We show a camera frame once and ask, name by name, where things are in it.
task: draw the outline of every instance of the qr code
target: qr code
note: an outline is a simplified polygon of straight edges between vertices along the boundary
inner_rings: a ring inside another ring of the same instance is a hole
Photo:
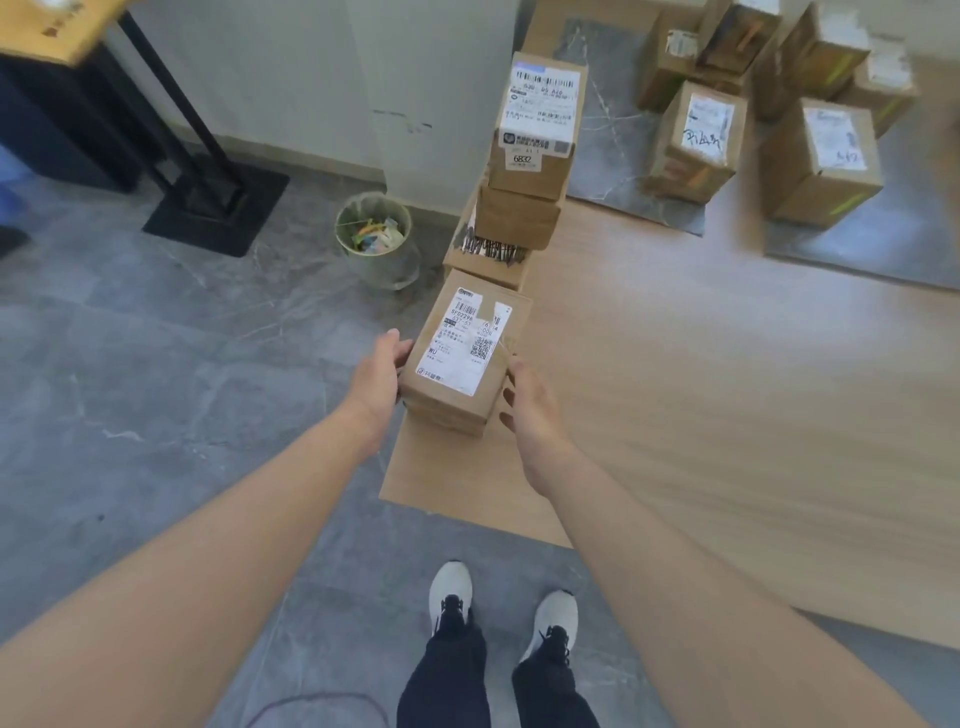
[[[490,339],[481,339],[477,337],[473,340],[473,348],[470,349],[470,356],[476,356],[479,359],[487,360],[490,356],[490,349],[493,348],[493,341]]]

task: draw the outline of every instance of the white wall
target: white wall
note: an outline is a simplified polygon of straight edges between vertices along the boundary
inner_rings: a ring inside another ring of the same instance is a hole
[[[704,0],[685,0],[702,5]],[[805,0],[782,0],[788,15]],[[960,0],[847,0],[875,31],[960,58]],[[459,214],[534,0],[142,0],[133,15],[215,133],[382,169]],[[122,34],[110,44],[177,120]]]
[[[391,194],[459,214],[487,160],[517,0],[348,0]]]
[[[214,133],[382,167],[344,0],[145,0],[132,14]],[[123,33],[108,44],[184,123]]]

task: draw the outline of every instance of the black object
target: black object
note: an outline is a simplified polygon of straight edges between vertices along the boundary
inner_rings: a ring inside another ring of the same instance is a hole
[[[0,143],[43,177],[131,192],[140,159],[153,165],[163,150],[107,83],[101,64],[125,73],[104,46],[77,68],[0,56]],[[108,133],[105,119],[125,145]]]
[[[396,728],[491,728],[484,686],[487,644],[479,627],[444,623],[426,644],[396,707]],[[599,728],[577,693],[566,663],[563,630],[514,670],[514,697],[522,728]]]
[[[109,64],[100,65],[113,87],[127,100],[133,114],[153,133],[181,171],[176,184],[157,182],[166,196],[143,230],[216,253],[242,257],[270,217],[290,178],[230,161],[130,12],[124,12],[118,23],[209,152],[208,158],[193,158],[130,77],[113,73],[115,69]],[[156,169],[152,171],[155,179],[158,174]]]

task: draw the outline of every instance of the cable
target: cable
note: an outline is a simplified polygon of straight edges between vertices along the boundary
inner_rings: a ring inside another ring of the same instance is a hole
[[[353,698],[354,700],[360,700],[372,705],[373,709],[377,711],[377,714],[380,715],[380,719],[383,721],[384,728],[390,728],[390,718],[387,716],[387,712],[383,709],[376,700],[371,698],[369,695],[363,692],[305,692],[303,695],[293,695],[291,697],[280,698],[275,700],[272,703],[267,703],[263,706],[259,713],[257,713],[251,720],[247,723],[245,728],[253,728],[254,724],[262,718],[264,715],[269,713],[274,708],[281,708],[284,705],[289,705],[290,703],[313,703],[318,700],[337,700],[340,698]]]

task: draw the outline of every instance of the tape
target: tape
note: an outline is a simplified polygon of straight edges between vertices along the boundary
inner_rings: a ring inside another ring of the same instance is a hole
[[[693,187],[694,189],[696,189],[701,184],[707,181],[707,177],[709,176],[709,174],[710,174],[710,168],[704,167],[699,172],[697,172],[697,174],[695,174],[693,177],[690,178],[690,182],[688,182],[686,186]]]
[[[827,77],[827,81],[824,83],[824,85],[833,85],[833,83],[839,79],[848,68],[850,68],[851,63],[853,63],[853,53],[848,53],[843,57],[842,61],[836,64],[836,67],[833,69],[833,73]]]
[[[869,198],[866,192],[857,192],[849,200],[841,205],[836,206],[830,211],[830,217],[836,217],[837,215],[842,215],[844,212],[850,212],[854,207],[858,206],[860,203],[864,202]]]

